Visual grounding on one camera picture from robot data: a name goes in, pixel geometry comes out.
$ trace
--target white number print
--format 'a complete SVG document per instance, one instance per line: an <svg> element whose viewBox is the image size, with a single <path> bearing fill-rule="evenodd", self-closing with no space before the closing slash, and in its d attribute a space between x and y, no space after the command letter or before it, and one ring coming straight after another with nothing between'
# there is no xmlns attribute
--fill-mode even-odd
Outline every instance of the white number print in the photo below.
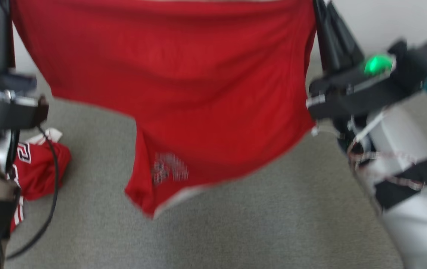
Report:
<svg viewBox="0 0 427 269"><path fill-rule="evenodd" d="M176 182L185 181L188 179L188 168L172 153L156 154L154 167L152 167L154 185L161 184L171 175Z"/></svg>
<svg viewBox="0 0 427 269"><path fill-rule="evenodd" d="M29 143L18 143L18 158L25 163L31 163L31 151Z"/></svg>

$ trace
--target white printed logo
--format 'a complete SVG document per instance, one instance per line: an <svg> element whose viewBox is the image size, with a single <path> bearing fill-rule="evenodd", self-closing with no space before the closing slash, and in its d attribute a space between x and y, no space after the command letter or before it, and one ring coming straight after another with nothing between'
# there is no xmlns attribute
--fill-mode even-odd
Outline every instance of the white printed logo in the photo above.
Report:
<svg viewBox="0 0 427 269"><path fill-rule="evenodd" d="M172 153L157 153L152 167L152 182L159 185L171 175L176 182L187 180L187 166Z"/></svg>

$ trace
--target white wall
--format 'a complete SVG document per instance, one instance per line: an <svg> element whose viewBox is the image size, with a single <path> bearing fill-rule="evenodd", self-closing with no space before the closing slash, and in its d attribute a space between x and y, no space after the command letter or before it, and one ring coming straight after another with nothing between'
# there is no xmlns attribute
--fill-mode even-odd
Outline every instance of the white wall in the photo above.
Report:
<svg viewBox="0 0 427 269"><path fill-rule="evenodd" d="M406 37L410 44L427 39L426 0L333 1L366 53L386 48L400 36ZM19 71L36 71L36 66L16 33L15 51ZM312 56L318 58L318 53L315 47Z"/></svg>

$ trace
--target green light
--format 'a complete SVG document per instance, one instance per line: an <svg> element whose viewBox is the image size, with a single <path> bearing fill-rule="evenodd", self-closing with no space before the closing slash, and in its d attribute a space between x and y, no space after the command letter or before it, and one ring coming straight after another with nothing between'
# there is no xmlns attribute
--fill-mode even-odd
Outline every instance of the green light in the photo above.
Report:
<svg viewBox="0 0 427 269"><path fill-rule="evenodd" d="M387 55L376 55L371 57L364 68L367 75L377 75L393 68L393 59Z"/></svg>

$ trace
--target red shirt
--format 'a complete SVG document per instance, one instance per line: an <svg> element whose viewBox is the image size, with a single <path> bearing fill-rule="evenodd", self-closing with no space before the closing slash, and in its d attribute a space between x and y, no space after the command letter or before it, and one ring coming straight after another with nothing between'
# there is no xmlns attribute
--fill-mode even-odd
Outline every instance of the red shirt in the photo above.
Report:
<svg viewBox="0 0 427 269"><path fill-rule="evenodd" d="M311 1L17 0L12 10L54 96L136 120L125 192L149 216L191 187L257 170L314 125Z"/></svg>

